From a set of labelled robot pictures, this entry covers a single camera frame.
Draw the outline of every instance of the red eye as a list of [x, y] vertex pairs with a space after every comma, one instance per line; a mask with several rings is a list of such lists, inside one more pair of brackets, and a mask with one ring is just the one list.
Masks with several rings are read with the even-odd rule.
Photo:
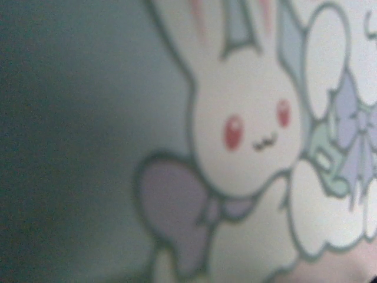
[[224, 139], [228, 150], [235, 150], [240, 145], [242, 134], [243, 125], [241, 118], [237, 115], [229, 117], [224, 129]]
[[290, 122], [290, 106], [287, 100], [280, 100], [276, 107], [276, 116], [279, 125], [283, 128], [287, 127]]

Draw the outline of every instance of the pink inner ear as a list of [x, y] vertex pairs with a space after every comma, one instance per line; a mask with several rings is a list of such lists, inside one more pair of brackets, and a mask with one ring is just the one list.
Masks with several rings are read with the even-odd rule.
[[271, 34], [271, 7], [270, 0], [259, 0], [259, 4], [263, 10], [264, 27], [267, 34]]
[[201, 7], [201, 0], [188, 0], [191, 6], [191, 13], [194, 16], [195, 25], [197, 28], [197, 32], [199, 34], [199, 38], [202, 43], [206, 40], [205, 35], [205, 27], [204, 27], [204, 18], [203, 18], [203, 11]]

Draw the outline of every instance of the blurry surface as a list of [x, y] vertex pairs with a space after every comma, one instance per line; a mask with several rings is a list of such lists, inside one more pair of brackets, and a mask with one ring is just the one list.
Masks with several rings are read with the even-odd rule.
[[187, 87], [141, 1], [2, 1], [2, 270], [111, 279], [148, 264], [147, 153], [187, 154]]

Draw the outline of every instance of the lavender ribbon bow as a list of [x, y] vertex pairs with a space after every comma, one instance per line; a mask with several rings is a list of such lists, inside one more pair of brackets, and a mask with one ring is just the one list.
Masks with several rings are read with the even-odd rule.
[[360, 178], [361, 193], [365, 194], [374, 175], [372, 153], [377, 149], [377, 107], [368, 112], [361, 109], [355, 83], [347, 71], [335, 98], [335, 110], [338, 119], [337, 144], [346, 150], [339, 176], [347, 181], [352, 195]]
[[144, 166], [137, 189], [144, 220], [173, 248], [183, 278], [205, 267], [211, 235], [221, 218], [242, 218], [254, 204], [250, 198], [221, 200], [195, 170], [174, 159], [153, 159]]

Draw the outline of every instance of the pastel illustration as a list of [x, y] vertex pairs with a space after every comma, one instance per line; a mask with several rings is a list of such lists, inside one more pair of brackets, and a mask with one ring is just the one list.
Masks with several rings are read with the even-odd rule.
[[191, 91], [191, 154], [135, 174], [154, 282], [270, 281], [375, 237], [377, 95], [360, 95], [353, 20], [307, 2], [145, 0]]

